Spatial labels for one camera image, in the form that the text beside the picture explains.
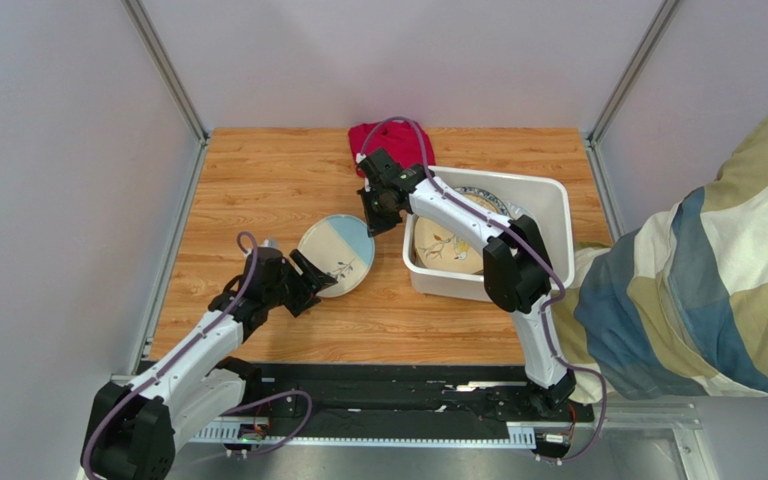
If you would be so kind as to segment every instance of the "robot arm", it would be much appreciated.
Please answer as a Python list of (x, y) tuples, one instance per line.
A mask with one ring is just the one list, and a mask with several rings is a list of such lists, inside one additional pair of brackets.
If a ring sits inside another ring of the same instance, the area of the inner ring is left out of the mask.
[[(433, 185), (422, 165), (402, 169), (384, 150), (363, 158), (358, 168), (368, 181), (358, 193), (371, 236), (395, 227), (402, 221), (400, 212), (406, 210), (434, 221), (483, 252), (485, 291), (497, 306), (510, 313), (526, 358), (526, 376), (539, 387), (533, 405), (539, 412), (545, 412), (564, 402), (573, 393), (575, 378), (559, 361), (561, 354), (552, 354), (553, 350), (561, 352), (552, 313), (545, 313), (548, 332), (544, 331), (539, 313), (540, 305), (549, 299), (549, 275), (513, 238), (494, 225), (509, 225), (550, 264), (534, 220), (525, 215), (511, 220), (481, 209), (439, 178), (435, 178), (437, 186)], [(486, 219), (469, 215), (452, 197), (482, 210)]]
[[(107, 414), (133, 391), (132, 386), (158, 378), (102, 431), (91, 452), (95, 472), (116, 479), (164, 478), (176, 452), (204, 425), (262, 396), (259, 369), (225, 356), (266, 322), (269, 310), (285, 306), (297, 317), (319, 303), (319, 291), (336, 284), (297, 250), (290, 258), (301, 273), (276, 248), (259, 247), (256, 266), (249, 257), (245, 273), (227, 284), (168, 355), (134, 378), (130, 386), (109, 382), (100, 389), (83, 448)], [(215, 324), (249, 272), (253, 278), (241, 301)]]

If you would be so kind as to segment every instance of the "wooden table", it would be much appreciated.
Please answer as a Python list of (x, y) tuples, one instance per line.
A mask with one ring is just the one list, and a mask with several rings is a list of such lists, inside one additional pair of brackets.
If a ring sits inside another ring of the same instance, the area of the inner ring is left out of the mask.
[[(428, 129), (439, 165), (551, 177), (570, 196), (577, 241), (609, 242), (579, 132)], [(345, 129), (216, 130), (195, 194), (150, 356), (161, 358), (242, 271), (240, 230), (284, 254), (335, 213), (363, 218)], [(506, 313), (490, 303), (427, 296), (402, 263), (404, 224), (375, 238), (375, 262), (351, 293), (299, 318), (283, 308), (235, 353), (252, 362), (520, 364)]]

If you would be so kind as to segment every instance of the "gray floor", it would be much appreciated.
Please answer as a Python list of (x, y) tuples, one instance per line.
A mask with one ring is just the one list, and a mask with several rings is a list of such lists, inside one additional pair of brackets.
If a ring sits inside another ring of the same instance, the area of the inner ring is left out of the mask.
[[(175, 465), (221, 452), (190, 444)], [(684, 479), (673, 439), (636, 431), (604, 435), (588, 456), (562, 467), (538, 463), (530, 452), (488, 449), (285, 447), (261, 458), (220, 458), (175, 471), (172, 480), (298, 479)]]

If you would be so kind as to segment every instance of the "white wall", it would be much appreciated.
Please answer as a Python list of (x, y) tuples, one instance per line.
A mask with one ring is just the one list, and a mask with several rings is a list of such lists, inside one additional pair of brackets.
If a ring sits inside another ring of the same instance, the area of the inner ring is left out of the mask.
[(768, 1), (684, 2), (600, 150), (626, 231), (713, 178), (768, 113)]
[(768, 398), (695, 400), (721, 480), (768, 478)]
[(76, 476), (195, 151), (120, 2), (0, 1), (0, 479)]
[(207, 128), (590, 129), (660, 0), (145, 0)]

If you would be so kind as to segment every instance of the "wooden tabletop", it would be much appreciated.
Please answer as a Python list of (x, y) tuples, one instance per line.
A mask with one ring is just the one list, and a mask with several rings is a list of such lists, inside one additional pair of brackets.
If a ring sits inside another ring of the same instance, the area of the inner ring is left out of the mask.
[[(570, 197), (574, 239), (609, 242), (579, 132), (428, 129), (438, 165), (554, 178)], [(150, 356), (161, 358), (241, 273), (237, 232), (288, 254), (335, 213), (363, 218), (346, 129), (219, 129), (200, 177)], [(522, 364), (496, 306), (417, 293), (402, 262), (404, 224), (375, 237), (366, 279), (298, 318), (283, 308), (233, 355), (262, 362)]]

